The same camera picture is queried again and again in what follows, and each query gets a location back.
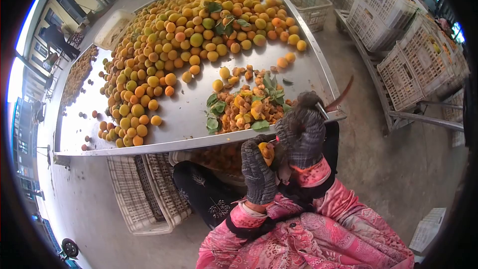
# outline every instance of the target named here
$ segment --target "black patterned pants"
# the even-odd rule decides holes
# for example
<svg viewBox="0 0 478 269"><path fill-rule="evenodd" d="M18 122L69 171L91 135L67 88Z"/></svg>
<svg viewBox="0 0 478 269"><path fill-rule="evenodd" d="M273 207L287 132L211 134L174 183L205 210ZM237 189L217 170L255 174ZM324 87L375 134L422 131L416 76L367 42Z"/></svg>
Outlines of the black patterned pants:
<svg viewBox="0 0 478 269"><path fill-rule="evenodd" d="M322 154L332 171L337 172L339 126L326 124L326 140ZM173 182L209 228L218 226L242 199L242 195L219 180L211 170L191 161L183 161L173 168Z"/></svg>

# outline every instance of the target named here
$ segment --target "metal cart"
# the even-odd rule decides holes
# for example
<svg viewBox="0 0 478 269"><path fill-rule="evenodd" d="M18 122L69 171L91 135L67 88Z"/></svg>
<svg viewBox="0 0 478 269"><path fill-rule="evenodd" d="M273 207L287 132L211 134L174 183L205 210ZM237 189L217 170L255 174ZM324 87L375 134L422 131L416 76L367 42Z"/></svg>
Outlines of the metal cart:
<svg viewBox="0 0 478 269"><path fill-rule="evenodd" d="M350 11L335 9L334 14L337 18L337 29L342 32L346 31L350 38L354 41L355 47L357 48L358 52L360 53L365 66L368 69L368 73L372 77L373 84L377 90L379 95L380 103L383 108L383 112L385 115L385 121L387 123L386 131L384 134L389 134L391 131L401 128L405 125L408 125L414 121L424 122L428 124L437 125L440 127L445 127L448 129L461 131L463 132L463 124L451 122L447 120L443 120L440 118L435 117L427 117L424 115L424 109L422 107L426 107L427 105L439 105L442 108L453 108L463 110L463 106L452 105L448 103L442 102L434 102L434 101L420 101L417 103L416 106L413 108L406 110L406 111L395 111L393 110L393 105L391 103L391 99L388 96L387 89L385 88L385 84L383 83L380 75L377 71L377 65L385 58L387 52L368 52L362 44L362 41L358 37L358 35L354 32L352 27L350 27L349 23L347 22L347 18L349 16Z"/></svg>

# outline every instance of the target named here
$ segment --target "pink floral jacket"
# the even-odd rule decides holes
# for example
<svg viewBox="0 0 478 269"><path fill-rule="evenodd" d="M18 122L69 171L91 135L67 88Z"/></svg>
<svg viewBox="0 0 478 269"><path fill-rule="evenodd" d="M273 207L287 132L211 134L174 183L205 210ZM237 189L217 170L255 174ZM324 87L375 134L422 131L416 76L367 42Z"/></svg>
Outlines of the pink floral jacket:
<svg viewBox="0 0 478 269"><path fill-rule="evenodd" d="M315 187L330 176L325 158L299 176L302 187ZM413 268L414 254L371 208L335 179L325 197L313 201L315 212L278 222L269 233L246 243L222 222L199 249L196 268ZM244 206L232 209L237 228L255 228L272 219L301 212L282 194L267 207L267 215Z"/></svg>

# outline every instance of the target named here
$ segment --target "gloved hand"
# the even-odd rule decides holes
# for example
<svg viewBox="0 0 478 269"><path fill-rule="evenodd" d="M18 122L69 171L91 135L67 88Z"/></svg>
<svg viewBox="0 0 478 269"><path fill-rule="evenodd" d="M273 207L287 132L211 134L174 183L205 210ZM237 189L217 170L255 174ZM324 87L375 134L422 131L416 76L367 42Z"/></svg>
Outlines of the gloved hand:
<svg viewBox="0 0 478 269"><path fill-rule="evenodd" d="M267 166L258 145L266 142L264 134L244 142L241 147L242 174L247 186L249 202L264 205L274 200L277 194L275 174Z"/></svg>
<svg viewBox="0 0 478 269"><path fill-rule="evenodd" d="M324 119L315 107L322 100L315 92L304 92L298 104L277 121L275 132L286 151L289 165L307 169L322 159L326 128Z"/></svg>

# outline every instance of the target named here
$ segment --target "small wheel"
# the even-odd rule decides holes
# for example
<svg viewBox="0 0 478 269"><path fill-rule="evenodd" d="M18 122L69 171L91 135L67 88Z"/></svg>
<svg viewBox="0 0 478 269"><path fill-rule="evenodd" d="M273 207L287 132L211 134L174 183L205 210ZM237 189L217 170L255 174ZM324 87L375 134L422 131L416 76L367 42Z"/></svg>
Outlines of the small wheel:
<svg viewBox="0 0 478 269"><path fill-rule="evenodd" d="M63 249L64 254L70 258L75 258L79 254L78 245L76 245L71 239L63 239L61 242L61 248Z"/></svg>

